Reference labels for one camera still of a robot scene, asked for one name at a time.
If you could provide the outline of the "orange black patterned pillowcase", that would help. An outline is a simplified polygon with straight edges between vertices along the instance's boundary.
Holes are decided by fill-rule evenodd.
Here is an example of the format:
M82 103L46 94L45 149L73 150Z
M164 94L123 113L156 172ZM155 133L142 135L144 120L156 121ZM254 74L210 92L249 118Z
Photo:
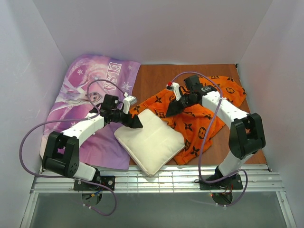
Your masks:
M244 88L232 78L226 76L211 76L222 90L227 101L240 107L246 99ZM213 112L199 104L186 108L181 114L166 117L169 102L175 99L173 92L163 89L144 102L131 108L131 114L139 114L149 109L167 123L172 129L180 132L184 137L184 149L173 157L178 165L185 165L190 160L199 156L200 148L206 130L213 117Z

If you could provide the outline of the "cream white pillow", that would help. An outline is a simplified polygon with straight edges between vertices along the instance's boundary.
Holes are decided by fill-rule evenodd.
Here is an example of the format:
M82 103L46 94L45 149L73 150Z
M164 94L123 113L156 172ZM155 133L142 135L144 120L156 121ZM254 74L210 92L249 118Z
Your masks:
M143 128L122 126L114 135L145 175L152 177L184 149L184 137L149 109L138 117Z

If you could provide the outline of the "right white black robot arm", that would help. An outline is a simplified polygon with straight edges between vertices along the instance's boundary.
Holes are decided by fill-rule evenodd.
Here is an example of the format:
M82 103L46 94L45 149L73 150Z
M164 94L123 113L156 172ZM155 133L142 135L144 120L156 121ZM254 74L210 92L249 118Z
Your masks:
M166 88L175 94L175 99L169 103L166 117L180 114L193 105L201 105L213 112L212 120L218 117L229 127L227 156L209 179L199 176L200 182L213 184L236 175L253 154L265 147L263 123L259 114L249 114L228 101L214 81L210 79L212 85L204 86L199 80L200 73L191 74L184 79L189 91L187 94L181 92L180 85L174 80L167 83Z

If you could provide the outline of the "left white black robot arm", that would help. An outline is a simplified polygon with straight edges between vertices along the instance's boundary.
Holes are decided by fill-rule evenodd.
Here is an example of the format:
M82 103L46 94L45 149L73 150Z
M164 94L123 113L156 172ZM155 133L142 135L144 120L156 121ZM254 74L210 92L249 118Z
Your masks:
M106 94L103 102L94 107L86 116L70 128L49 136L42 159L42 168L67 178L92 181L96 168L80 161L81 145L97 131L109 123L121 123L132 129L141 129L139 117L130 113L130 106L137 102L136 97L124 94L124 99Z

